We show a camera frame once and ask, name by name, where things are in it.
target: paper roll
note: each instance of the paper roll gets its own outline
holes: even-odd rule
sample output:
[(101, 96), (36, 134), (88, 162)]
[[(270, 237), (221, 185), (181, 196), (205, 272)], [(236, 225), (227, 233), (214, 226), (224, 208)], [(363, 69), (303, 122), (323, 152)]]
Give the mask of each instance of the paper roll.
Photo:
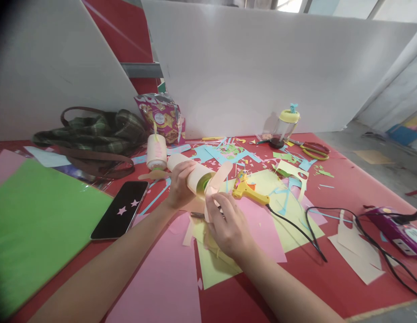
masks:
[(147, 140), (147, 163), (148, 169), (164, 170), (167, 166), (167, 145), (162, 135), (150, 135)]
[[(173, 171), (177, 164), (190, 160), (192, 159), (182, 154), (174, 154), (168, 158), (167, 166), (170, 171)], [(187, 177), (187, 186), (195, 195), (200, 198), (204, 198), (205, 186), (215, 174), (216, 173), (211, 169), (201, 165), (200, 163), (196, 163), (195, 169)]]

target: red table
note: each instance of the red table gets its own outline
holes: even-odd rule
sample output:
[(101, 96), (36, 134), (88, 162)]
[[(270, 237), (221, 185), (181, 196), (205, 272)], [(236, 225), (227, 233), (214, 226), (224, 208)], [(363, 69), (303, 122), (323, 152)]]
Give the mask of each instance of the red table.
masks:
[[(292, 138), (298, 141), (313, 141), (326, 145), (314, 134), (296, 134)], [(273, 150), (268, 144), (256, 146), (249, 144), (249, 141), (254, 139), (253, 137), (244, 137), (243, 139), (246, 139), (247, 142), (244, 144), (238, 142), (238, 145), (255, 153), (261, 159), (273, 158)], [(21, 149), (22, 142), (0, 143), (0, 150), (8, 148), (14, 151), (17, 147)], [(323, 165), (324, 170), (330, 172), (335, 178), (315, 175), (314, 167), (311, 167), (309, 170), (310, 175), (306, 196), (315, 206), (342, 207), (356, 214), (363, 212), (363, 205), (391, 206), (397, 209), (399, 213), (404, 214), (412, 214), (416, 211), (409, 203), (365, 173), (335, 149), (329, 148), (331, 149), (330, 159), (318, 161), (315, 165)], [(292, 153), (304, 155), (297, 146), (288, 147), (288, 150)], [(195, 154), (195, 151), (189, 150), (184, 154), (192, 156)], [(253, 165), (253, 172), (264, 169), (261, 164), (254, 162)], [(145, 164), (137, 165), (135, 173), (125, 179), (112, 182), (106, 192), (114, 196), (125, 181), (137, 180), (137, 177), (143, 173), (147, 173)], [(319, 184), (334, 186), (335, 188), (319, 187)], [(140, 210), (145, 209), (164, 187), (164, 183), (156, 183), (143, 201)], [(150, 212), (156, 207), (167, 194), (168, 191), (148, 211)], [(386, 264), (383, 264), (383, 269), (387, 273), (369, 286), (366, 286), (327, 239), (328, 236), (337, 234), (338, 223), (338, 220), (328, 218), (328, 223), (321, 226), (325, 236), (319, 238), (318, 242), (328, 259), (328, 263), (323, 263), (313, 246), (306, 244), (288, 252), (288, 262), (282, 263), (281, 266), (304, 283), (344, 318), (416, 299), (413, 294), (394, 278)], [(363, 219), (362, 224), (364, 229), (378, 243), (381, 243), (382, 247), (403, 261), (417, 277), (417, 260), (405, 258), (394, 246), (381, 242), (379, 230), (369, 221)], [(69, 277), (110, 244), (111, 242), (90, 243), (58, 275), (53, 277), (50, 282), (29, 300), (10, 319), (10, 322), (26, 322)], [(201, 277), (198, 249), (196, 247), (195, 253), (198, 277)], [(401, 276), (406, 283), (417, 290), (417, 283), (405, 274)], [(239, 274), (207, 290), (200, 291), (200, 307), (203, 323), (266, 322), (274, 320), (273, 313), (245, 274)], [(303, 310), (305, 310), (305, 300), (303, 300)]]

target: yellow bottle cap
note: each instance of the yellow bottle cap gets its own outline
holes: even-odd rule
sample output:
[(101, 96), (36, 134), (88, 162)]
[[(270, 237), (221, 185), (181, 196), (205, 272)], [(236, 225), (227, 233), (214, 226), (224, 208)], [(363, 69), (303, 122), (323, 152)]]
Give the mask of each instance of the yellow bottle cap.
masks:
[(279, 116), (279, 119), (287, 123), (296, 123), (300, 119), (300, 113), (297, 111), (292, 113), (290, 109), (283, 110)]

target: yellow scissors handle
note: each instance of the yellow scissors handle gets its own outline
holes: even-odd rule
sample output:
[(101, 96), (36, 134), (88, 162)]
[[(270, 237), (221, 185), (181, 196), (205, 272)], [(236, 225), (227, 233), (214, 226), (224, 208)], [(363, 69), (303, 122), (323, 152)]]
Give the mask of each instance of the yellow scissors handle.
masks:
[[(319, 150), (312, 149), (312, 148), (309, 148), (309, 147), (304, 147), (303, 145), (301, 145), (301, 146), (300, 146), (300, 148), (303, 150), (303, 152), (304, 152), (307, 156), (310, 156), (311, 158), (314, 158), (314, 159), (317, 159), (317, 160), (320, 160), (320, 161), (324, 161), (324, 160), (327, 160), (327, 159), (329, 158), (329, 157), (328, 157), (328, 155), (327, 155), (326, 153), (323, 153), (323, 152), (321, 152), (321, 151), (319, 151)], [(322, 156), (322, 157), (315, 156), (315, 155), (313, 155), (313, 154), (312, 154), (312, 153), (310, 153), (310, 152), (317, 153), (318, 155), (320, 155), (320, 156)]]

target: bag strap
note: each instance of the bag strap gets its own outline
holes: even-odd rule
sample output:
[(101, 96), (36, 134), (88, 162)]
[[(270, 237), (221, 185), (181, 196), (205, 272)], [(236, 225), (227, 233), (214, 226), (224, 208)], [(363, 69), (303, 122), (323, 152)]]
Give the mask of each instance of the bag strap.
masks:
[(88, 107), (71, 107), (71, 108), (67, 108), (67, 109), (65, 109), (65, 110), (62, 112), (62, 114), (61, 114), (61, 122), (62, 122), (62, 124), (63, 124), (65, 127), (67, 127), (67, 126), (69, 125), (68, 121), (65, 119), (65, 113), (66, 113), (67, 111), (70, 111), (70, 110), (82, 110), (82, 111), (89, 111), (89, 112), (94, 112), (94, 113), (98, 113), (98, 114), (104, 115), (104, 111), (102, 111), (102, 110), (98, 110), (98, 109), (94, 109), (94, 108), (88, 108)]
[[(58, 148), (59, 153), (61, 155), (65, 155), (67, 159), (71, 162), (71, 164), (73, 164), (73, 166), (93, 176), (110, 179), (120, 179), (129, 174), (132, 174), (135, 171), (134, 162), (132, 161), (132, 159), (122, 155), (117, 155), (113, 153), (93, 152), (90, 150), (70, 149), (62, 146), (59, 146)], [(121, 170), (113, 170), (112, 172), (105, 174), (99, 170), (99, 166), (85, 161), (87, 159), (94, 161), (125, 162), (129, 165), (129, 167)]]

